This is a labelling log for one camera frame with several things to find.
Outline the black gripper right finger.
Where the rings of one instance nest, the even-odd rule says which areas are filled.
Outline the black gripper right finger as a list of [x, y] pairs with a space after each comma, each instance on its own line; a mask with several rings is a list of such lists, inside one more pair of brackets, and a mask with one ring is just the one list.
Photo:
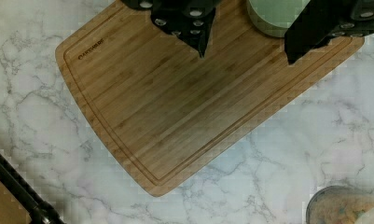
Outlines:
[[289, 64], [340, 36], [374, 34], [374, 0], [311, 0], [284, 35]]

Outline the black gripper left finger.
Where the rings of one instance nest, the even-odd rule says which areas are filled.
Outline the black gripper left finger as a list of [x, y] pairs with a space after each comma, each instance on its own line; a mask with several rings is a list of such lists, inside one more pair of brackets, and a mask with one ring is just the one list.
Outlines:
[[222, 0], [120, 0], [128, 8], [149, 10], [152, 23], [174, 35], [203, 58], [208, 46], [216, 7]]

